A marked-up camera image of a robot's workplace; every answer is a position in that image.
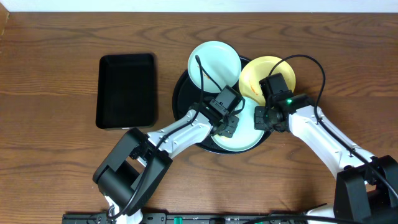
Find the yellow plate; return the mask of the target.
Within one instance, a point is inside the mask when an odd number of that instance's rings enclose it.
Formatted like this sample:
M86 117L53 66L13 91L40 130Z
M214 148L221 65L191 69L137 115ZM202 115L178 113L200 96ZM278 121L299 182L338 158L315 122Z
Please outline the yellow plate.
M274 65L281 61L281 58L274 56L263 56L250 61L242 70L239 77L239 90L243 96L251 98L259 105L264 106L266 99L262 94L259 82L267 77ZM295 73L287 62L279 64L272 74L281 73L287 87L295 90Z

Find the light blue plate bottom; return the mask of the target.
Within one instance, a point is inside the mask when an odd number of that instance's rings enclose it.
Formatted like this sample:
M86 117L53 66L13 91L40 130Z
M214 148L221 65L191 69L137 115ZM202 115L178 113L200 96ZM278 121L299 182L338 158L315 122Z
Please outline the light blue plate bottom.
M212 136L212 140L222 149L229 152L243 152L254 147L263 137L264 131L254 129L254 109L258 103L244 96L243 110L236 115L239 119L236 130L231 138L220 135ZM241 101L236 110L242 108Z

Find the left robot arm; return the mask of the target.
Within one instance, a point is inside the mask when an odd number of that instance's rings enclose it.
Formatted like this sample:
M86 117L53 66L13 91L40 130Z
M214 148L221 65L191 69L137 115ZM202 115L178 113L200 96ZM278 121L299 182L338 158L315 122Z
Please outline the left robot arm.
M245 101L194 103L184 117L158 131L144 134L130 129L93 175L93 182L109 203L107 219L139 223L141 208L152 197L173 158L208 136L232 137Z

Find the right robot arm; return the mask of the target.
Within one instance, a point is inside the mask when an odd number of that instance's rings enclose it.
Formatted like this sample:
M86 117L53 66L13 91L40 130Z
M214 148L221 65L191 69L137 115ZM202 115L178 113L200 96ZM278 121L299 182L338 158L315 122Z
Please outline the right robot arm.
M355 144L307 95L269 96L254 110L254 127L293 134L336 179L333 204L305 212L302 222L397 223L397 161Z

